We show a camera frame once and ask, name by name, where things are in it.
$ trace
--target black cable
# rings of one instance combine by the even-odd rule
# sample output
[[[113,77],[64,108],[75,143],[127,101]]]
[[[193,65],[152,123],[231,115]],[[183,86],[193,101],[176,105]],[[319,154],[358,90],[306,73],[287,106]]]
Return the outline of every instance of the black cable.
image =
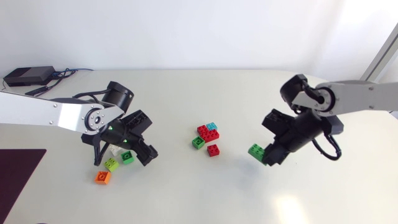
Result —
[[[7,88],[6,88],[6,86],[4,85],[4,80],[2,80],[2,89],[1,89],[1,91],[3,91],[3,90],[6,90]]]
[[[95,103],[100,103],[100,101],[98,101],[97,97],[95,97],[95,95],[90,95],[90,97],[92,97],[92,99],[95,100]]]
[[[326,139],[328,140],[328,142],[336,149],[336,156],[331,156],[329,154],[327,154],[322,148],[321,146],[318,144],[317,140],[313,139],[312,143],[313,145],[316,147],[316,149],[318,149],[318,151],[324,155],[326,158],[336,161],[341,157],[341,149],[339,147],[339,145],[337,144],[336,140],[329,135],[325,135]]]
[[[316,92],[316,89],[311,88],[307,82],[302,82],[302,83],[303,83],[303,90],[308,97],[315,100],[319,104],[324,103],[325,99]]]
[[[72,98],[80,98],[83,96],[91,96],[91,95],[101,95],[101,94],[109,93],[110,91],[111,91],[110,89],[106,89],[106,90],[102,90],[102,91],[79,93],[79,94],[76,94],[75,96],[73,96]]]
[[[42,93],[39,93],[38,95],[36,95],[36,97],[43,95],[44,93],[50,91],[52,88],[54,88],[56,85],[58,85],[58,84],[65,78],[65,75],[67,74],[67,72],[69,72],[68,69],[69,69],[69,68],[67,68],[67,69],[64,71],[63,75],[62,75],[52,86],[49,86],[49,87],[47,88],[47,90],[45,90],[45,91],[42,92]]]
[[[71,77],[73,74],[75,74],[75,73],[76,73],[77,71],[79,71],[79,70],[94,71],[94,70],[89,69],[89,68],[74,68],[74,69],[66,68],[64,71],[61,71],[61,72],[53,72],[53,74],[52,74],[52,79],[53,79],[53,80],[56,80],[56,82],[55,82],[52,86],[48,86],[47,89],[44,88],[44,91],[43,91],[43,92],[41,92],[40,89],[38,89],[39,92],[36,93],[35,96],[41,96],[41,95],[43,95],[44,93],[50,91],[52,88],[54,88],[55,86],[57,86],[63,79]]]
[[[108,147],[108,142],[106,142],[105,145],[102,147],[101,152],[99,147],[94,147],[94,165],[99,166],[101,164],[102,157],[104,156]]]

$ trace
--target light blue lego brick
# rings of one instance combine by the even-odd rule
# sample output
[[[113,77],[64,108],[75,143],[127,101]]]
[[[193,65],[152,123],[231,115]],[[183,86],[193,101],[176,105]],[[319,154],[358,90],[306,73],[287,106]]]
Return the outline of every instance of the light blue lego brick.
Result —
[[[217,126],[215,123],[206,124],[206,127],[207,127],[207,129],[209,129],[209,131],[217,130]]]

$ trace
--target green lego brick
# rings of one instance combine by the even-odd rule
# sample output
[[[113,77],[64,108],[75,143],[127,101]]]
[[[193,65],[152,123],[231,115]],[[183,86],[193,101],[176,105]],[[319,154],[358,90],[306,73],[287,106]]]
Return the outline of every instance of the green lego brick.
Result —
[[[119,167],[119,163],[113,158],[110,158],[108,159],[108,161],[105,162],[105,167],[108,168],[109,171],[113,172],[114,170],[116,170],[116,168]]]
[[[264,156],[264,150],[262,147],[260,147],[257,144],[254,144],[250,147],[248,153],[262,163],[262,157]]]
[[[195,148],[200,149],[205,145],[205,140],[198,136],[194,140],[192,140],[192,144],[193,146],[195,146]]]
[[[122,153],[121,156],[122,156],[122,160],[123,160],[124,164],[129,164],[129,163],[134,161],[134,158],[133,158],[133,156],[131,154],[131,151],[127,151],[125,153]]]

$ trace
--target white wall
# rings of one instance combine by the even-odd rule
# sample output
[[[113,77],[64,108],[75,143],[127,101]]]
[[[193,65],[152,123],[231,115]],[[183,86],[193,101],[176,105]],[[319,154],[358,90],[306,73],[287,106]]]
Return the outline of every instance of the white wall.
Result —
[[[2,0],[16,67],[269,68],[359,78],[398,21],[388,0]]]

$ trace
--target white table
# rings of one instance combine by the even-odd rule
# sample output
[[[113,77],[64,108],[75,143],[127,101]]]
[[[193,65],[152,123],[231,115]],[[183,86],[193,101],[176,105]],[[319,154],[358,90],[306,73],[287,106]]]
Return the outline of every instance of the white table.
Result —
[[[6,223],[397,223],[398,122],[387,112],[339,116],[345,130],[336,137],[343,151],[337,162],[312,144],[281,166],[264,167],[247,153],[254,143],[273,142],[274,135],[261,126],[271,109],[294,115],[279,95],[292,75],[78,72],[43,97],[70,97],[105,89],[111,80],[121,83],[135,94],[128,112],[141,109],[153,121],[144,138],[159,156],[146,167],[138,160],[121,164],[108,185],[97,185],[96,173],[106,169],[93,165],[93,149],[80,134],[1,124],[0,148],[48,150]],[[323,82],[307,77],[311,86]],[[217,157],[191,144],[196,127],[210,122],[221,136],[215,141],[221,150]],[[334,152],[323,137],[319,142]],[[108,151],[103,162],[111,156]]]

